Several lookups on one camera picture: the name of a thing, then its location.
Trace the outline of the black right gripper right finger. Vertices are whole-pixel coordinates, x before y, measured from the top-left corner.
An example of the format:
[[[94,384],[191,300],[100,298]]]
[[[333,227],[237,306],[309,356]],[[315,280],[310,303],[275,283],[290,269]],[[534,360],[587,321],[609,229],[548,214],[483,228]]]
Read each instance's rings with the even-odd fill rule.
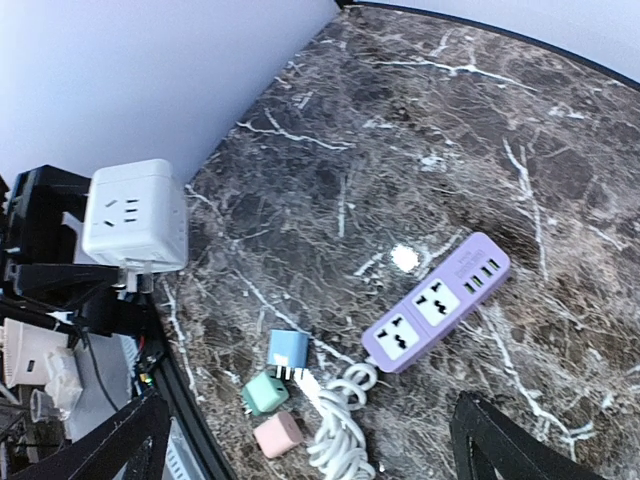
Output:
[[[601,479],[537,441],[476,392],[458,396],[450,434],[459,479]]]

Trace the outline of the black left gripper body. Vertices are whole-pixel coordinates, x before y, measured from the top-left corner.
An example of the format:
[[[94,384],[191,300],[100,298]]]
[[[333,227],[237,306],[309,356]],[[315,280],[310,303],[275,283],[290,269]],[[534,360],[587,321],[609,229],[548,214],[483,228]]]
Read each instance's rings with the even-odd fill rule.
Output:
[[[50,317],[12,318],[12,263],[79,264],[74,261],[79,235],[63,222],[65,214],[84,221],[91,180],[44,165],[20,173],[6,208],[1,211],[1,319],[74,335],[88,331],[111,335],[117,331],[114,287],[102,290],[77,310]]]

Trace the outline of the purple power strip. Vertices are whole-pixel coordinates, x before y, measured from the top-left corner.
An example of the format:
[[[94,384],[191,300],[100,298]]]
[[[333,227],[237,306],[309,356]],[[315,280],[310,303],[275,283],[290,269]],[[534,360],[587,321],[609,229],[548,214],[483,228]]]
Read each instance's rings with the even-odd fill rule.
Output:
[[[508,255],[486,234],[472,233],[419,285],[362,335],[385,373],[400,373],[432,350],[509,277]]]

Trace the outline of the white cube power socket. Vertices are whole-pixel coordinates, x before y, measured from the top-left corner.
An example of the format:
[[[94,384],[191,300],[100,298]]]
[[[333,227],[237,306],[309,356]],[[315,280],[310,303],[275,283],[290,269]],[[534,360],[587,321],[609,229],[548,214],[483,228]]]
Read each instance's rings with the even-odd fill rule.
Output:
[[[97,170],[90,182],[82,249],[119,269],[128,292],[152,290],[152,276],[188,262],[188,215],[171,163],[148,159]]]

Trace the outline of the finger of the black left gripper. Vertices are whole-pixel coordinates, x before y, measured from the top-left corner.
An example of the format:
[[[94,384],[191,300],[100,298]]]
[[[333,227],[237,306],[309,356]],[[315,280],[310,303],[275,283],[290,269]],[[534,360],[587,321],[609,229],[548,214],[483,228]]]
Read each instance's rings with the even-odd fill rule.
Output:
[[[121,268],[97,264],[12,263],[12,318],[50,317],[77,310],[98,292],[120,284]]]

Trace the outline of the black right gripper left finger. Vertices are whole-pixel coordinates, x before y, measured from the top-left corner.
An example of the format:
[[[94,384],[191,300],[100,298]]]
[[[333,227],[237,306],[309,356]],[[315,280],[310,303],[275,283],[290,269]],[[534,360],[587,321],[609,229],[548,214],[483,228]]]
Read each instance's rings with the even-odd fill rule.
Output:
[[[112,479],[143,446],[136,479],[163,476],[171,427],[167,402],[156,392],[138,397],[71,446],[11,479]]]

